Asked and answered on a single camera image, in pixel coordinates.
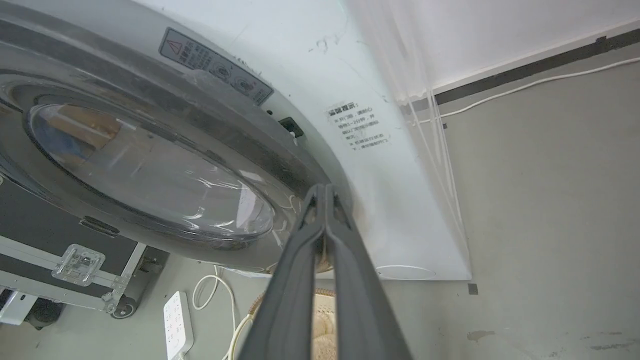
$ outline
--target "beige basket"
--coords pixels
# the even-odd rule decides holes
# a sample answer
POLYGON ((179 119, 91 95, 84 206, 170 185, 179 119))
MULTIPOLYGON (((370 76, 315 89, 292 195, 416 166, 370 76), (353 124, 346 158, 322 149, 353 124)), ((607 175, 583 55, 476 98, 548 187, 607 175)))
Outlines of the beige basket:
MULTIPOLYGON (((261 294, 249 308, 249 313, 238 325, 229 348, 229 360, 234 359, 237 339, 243 327, 253 321, 255 314, 260 308, 264 293, 261 294)), ((335 291, 326 289, 316 289, 314 296, 314 317, 312 333, 312 359, 331 360, 337 358, 336 347, 336 318, 335 318, 335 291)))

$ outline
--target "power cord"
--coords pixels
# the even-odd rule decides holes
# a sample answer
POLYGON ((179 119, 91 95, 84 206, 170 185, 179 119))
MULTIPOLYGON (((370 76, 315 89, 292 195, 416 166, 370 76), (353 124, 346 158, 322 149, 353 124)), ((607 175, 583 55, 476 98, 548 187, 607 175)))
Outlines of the power cord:
MULTIPOLYGON (((467 110, 469 110, 471 108, 475 108, 476 106, 478 106, 480 104, 484 104, 487 101, 491 101, 491 100, 497 99, 497 98, 505 96, 505 95, 513 94, 514 92, 518 92, 520 90, 524 90, 526 88, 530 88, 530 87, 538 85, 538 84, 546 83, 546 82, 553 81, 553 80, 560 80, 560 79, 566 79, 566 78, 573 78, 575 76, 592 74, 594 72, 611 69, 612 67, 617 67, 617 66, 620 66, 620 65, 626 65, 626 64, 630 64, 630 63, 635 63, 635 62, 638 62, 638 61, 640 61, 640 58, 632 58, 632 59, 628 59, 628 60, 618 61, 617 63, 612 63, 612 64, 609 64, 609 65, 606 65, 606 66, 603 66, 603 67, 597 67, 597 68, 591 69, 591 70, 574 72, 572 74, 558 75, 558 76, 552 76, 550 78, 536 80, 536 81, 534 81, 532 83, 520 86, 518 88, 509 90, 509 91, 506 91, 506 92, 503 92, 503 93, 500 93, 500 94, 497 94, 497 95, 489 96, 486 99, 474 102, 473 104, 471 104, 471 105, 469 105, 467 107, 464 107, 464 108, 462 108, 460 110, 456 110, 456 111, 452 111, 450 113, 443 114, 443 115, 440 116, 440 118, 444 118, 444 117, 448 117, 448 116, 452 116, 452 115, 457 115, 457 114, 462 113, 464 111, 467 111, 467 110)), ((418 124, 422 124, 422 123, 429 122, 429 121, 431 121, 431 119, 420 120, 420 121, 418 121, 418 124)))
POLYGON ((222 358, 222 360, 233 360, 233 358, 234 358, 234 350, 236 348, 236 343, 237 343, 237 337, 239 336, 240 331, 242 330, 242 327, 244 327, 244 325, 247 323, 248 318, 250 316, 247 315, 243 319, 243 321, 240 323, 240 326, 236 327, 236 299, 234 298, 234 292, 231 290, 231 287, 220 277, 220 273, 218 272, 218 267, 216 265, 214 265, 213 267, 214 267, 214 271, 216 272, 216 275, 206 275, 206 276, 204 276, 202 279, 200 279, 198 281, 198 283, 196 284, 195 288, 193 288, 193 294, 191 294, 191 303, 192 303, 194 309, 202 310, 207 305, 209 305, 209 302, 213 298, 213 295, 216 293, 216 290, 218 289, 218 283, 219 282, 221 282, 222 285, 224 285, 227 288, 227 291, 229 292, 229 296, 231 296, 231 317, 232 317, 233 323, 234 323, 234 327, 233 327, 234 334, 233 334, 231 342, 229 344, 229 349, 227 350, 227 353, 222 358), (198 306, 197 303, 196 303, 196 294, 198 293, 198 288, 200 287, 200 284, 202 284, 202 282, 205 281, 206 279, 215 279, 216 280, 216 284, 213 286, 213 290, 211 291, 211 294, 209 295, 209 298, 207 299, 207 301, 205 301, 204 304, 202 304, 201 306, 198 306))

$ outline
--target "washing machine door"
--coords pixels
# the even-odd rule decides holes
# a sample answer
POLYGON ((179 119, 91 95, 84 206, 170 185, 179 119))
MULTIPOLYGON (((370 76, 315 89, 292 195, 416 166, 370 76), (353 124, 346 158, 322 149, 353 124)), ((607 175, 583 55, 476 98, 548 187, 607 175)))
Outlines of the washing machine door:
POLYGON ((288 131, 211 74, 0 6, 6 177, 106 234, 244 270, 278 261, 328 182, 288 131))

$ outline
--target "baseboard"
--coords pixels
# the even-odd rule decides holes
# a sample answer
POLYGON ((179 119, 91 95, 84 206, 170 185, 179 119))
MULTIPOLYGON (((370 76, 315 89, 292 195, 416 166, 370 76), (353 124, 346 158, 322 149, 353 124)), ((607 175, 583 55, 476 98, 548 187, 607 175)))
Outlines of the baseboard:
POLYGON ((640 19, 540 49, 459 79, 436 84, 434 94, 438 104, 442 104, 636 42, 640 42, 640 19))

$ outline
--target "power strip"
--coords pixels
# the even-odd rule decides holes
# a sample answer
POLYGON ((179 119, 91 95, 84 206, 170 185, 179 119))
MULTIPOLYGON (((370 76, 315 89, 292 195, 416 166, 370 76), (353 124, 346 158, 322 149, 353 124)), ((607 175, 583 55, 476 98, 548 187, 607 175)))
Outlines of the power strip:
POLYGON ((183 291, 176 291, 164 305, 164 339, 167 360, 183 359, 193 346, 189 303, 183 291))

